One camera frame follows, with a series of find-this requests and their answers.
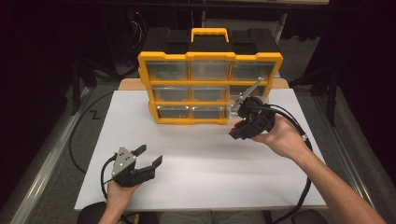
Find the gray carpet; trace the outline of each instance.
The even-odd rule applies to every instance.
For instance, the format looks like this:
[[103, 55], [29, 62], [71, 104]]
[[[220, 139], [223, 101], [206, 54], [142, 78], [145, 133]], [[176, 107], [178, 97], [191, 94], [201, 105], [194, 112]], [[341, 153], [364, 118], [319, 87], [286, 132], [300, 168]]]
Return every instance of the gray carpet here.
[[[317, 40], [308, 40], [301, 43], [297, 38], [281, 40], [279, 48], [285, 57], [285, 62], [280, 70], [280, 75], [288, 81], [301, 76], [316, 43]], [[100, 80], [98, 87], [92, 91], [89, 101], [92, 103], [105, 94], [116, 90], [118, 85], [119, 83], [117, 82]], [[321, 102], [325, 103], [326, 99], [311, 97], [308, 88], [306, 86], [298, 87], [295, 92], [325, 161], [331, 169], [347, 183], [350, 183], [351, 177], [346, 173], [345, 165], [341, 162], [340, 154], [336, 150], [339, 147], [333, 137], [333, 132], [336, 131], [339, 134], [342, 145], [347, 150], [349, 158], [360, 174], [359, 178], [361, 178], [371, 195], [376, 209], [388, 223], [396, 223], [395, 188], [361, 133], [361, 129], [350, 113], [342, 93], [339, 91], [337, 94], [335, 109], [336, 128], [333, 129], [329, 127], [327, 120], [323, 118], [323, 111], [320, 107]], [[76, 158], [76, 163], [83, 170], [88, 168], [92, 151], [106, 117], [110, 99], [111, 96], [107, 96], [93, 105], [91, 110], [96, 110], [95, 117], [99, 119], [93, 117], [93, 112], [87, 112], [74, 134], [72, 151]], [[11, 200], [1, 211], [0, 223], [9, 223], [13, 218], [21, 200], [40, 169], [40, 165], [49, 152], [50, 149], [43, 147], [37, 154], [18, 188], [15, 189]], [[74, 211], [73, 208], [83, 178], [84, 174], [71, 161], [68, 147], [66, 146], [52, 172], [47, 187], [38, 200], [27, 223], [76, 223], [78, 212]], [[276, 219], [286, 212], [275, 211], [273, 212], [273, 218]], [[320, 213], [325, 216], [329, 223], [334, 223], [329, 211], [323, 210]]]

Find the wrist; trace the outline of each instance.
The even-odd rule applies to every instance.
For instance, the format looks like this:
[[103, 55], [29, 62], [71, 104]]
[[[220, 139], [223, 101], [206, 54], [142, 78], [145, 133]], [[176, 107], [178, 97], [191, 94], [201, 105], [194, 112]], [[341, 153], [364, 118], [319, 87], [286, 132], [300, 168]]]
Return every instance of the wrist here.
[[305, 167], [309, 162], [312, 161], [315, 154], [305, 145], [300, 146], [294, 150], [294, 154], [290, 156], [290, 159], [294, 161], [300, 167]]
[[120, 220], [120, 216], [122, 215], [123, 210], [118, 208], [117, 206], [110, 206], [109, 204], [106, 206], [106, 210], [100, 219], [100, 224], [114, 224]]

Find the white table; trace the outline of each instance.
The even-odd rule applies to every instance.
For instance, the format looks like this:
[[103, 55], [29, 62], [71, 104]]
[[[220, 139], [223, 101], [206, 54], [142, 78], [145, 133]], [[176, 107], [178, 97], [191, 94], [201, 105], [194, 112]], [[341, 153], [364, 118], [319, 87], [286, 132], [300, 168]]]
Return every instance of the white table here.
[[[306, 175], [294, 162], [263, 144], [233, 140], [231, 126], [157, 124], [148, 101], [145, 91], [115, 91], [75, 209], [104, 200], [100, 172], [119, 147], [134, 150], [144, 144], [148, 150], [137, 158], [136, 168], [161, 155], [163, 164], [155, 179], [138, 189], [128, 210], [271, 210], [297, 204]], [[322, 159], [293, 90], [271, 90], [269, 101], [299, 120]], [[304, 206], [325, 207], [314, 186]]]

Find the clear plastic drawer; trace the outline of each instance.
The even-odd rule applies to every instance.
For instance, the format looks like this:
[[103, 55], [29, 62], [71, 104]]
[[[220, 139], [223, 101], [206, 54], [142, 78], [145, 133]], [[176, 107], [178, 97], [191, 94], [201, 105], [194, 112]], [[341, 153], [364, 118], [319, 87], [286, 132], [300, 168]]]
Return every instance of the clear plastic drawer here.
[[188, 86], [152, 86], [156, 101], [188, 101]]
[[160, 119], [187, 119], [189, 107], [184, 105], [159, 105], [157, 106]]
[[233, 62], [232, 80], [257, 80], [259, 77], [268, 78], [274, 63], [270, 62]]
[[193, 101], [224, 101], [227, 86], [191, 86]]
[[223, 106], [193, 106], [194, 119], [222, 119], [224, 118]]
[[225, 80], [228, 79], [230, 62], [227, 61], [205, 61], [191, 62], [192, 80]]
[[148, 73], [154, 80], [187, 80], [187, 62], [149, 61], [146, 62]]

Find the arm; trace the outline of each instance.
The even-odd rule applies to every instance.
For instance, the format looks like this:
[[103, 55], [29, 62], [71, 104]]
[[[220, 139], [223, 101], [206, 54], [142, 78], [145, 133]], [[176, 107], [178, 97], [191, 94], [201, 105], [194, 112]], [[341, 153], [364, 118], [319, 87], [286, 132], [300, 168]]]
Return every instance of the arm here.
[[252, 140], [296, 162], [317, 187], [337, 223], [385, 223], [373, 207], [309, 150], [287, 119], [276, 116], [273, 130]]
[[131, 201], [134, 191], [139, 188], [136, 185], [131, 188], [120, 187], [114, 180], [107, 184], [106, 210], [100, 219], [100, 224], [115, 224], [119, 221], [125, 207]]

